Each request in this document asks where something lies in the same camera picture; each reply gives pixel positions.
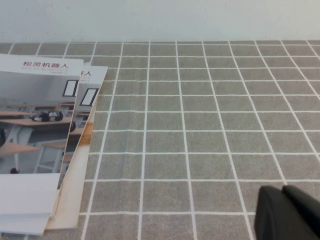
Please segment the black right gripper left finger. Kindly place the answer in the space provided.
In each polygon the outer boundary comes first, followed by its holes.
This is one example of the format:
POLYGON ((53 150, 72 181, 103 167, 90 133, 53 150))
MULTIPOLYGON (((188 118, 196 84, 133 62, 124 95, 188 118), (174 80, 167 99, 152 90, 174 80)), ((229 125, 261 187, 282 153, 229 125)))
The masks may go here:
POLYGON ((262 186, 254 219, 258 240, 308 240, 309 227, 281 190, 262 186))

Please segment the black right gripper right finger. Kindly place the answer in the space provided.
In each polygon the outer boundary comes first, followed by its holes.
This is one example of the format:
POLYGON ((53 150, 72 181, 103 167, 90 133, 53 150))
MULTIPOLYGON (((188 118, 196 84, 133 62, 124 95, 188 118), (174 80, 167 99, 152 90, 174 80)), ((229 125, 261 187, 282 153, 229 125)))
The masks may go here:
POLYGON ((293 185, 285 185, 282 192, 292 202, 304 222, 320 238, 320 202, 293 185))

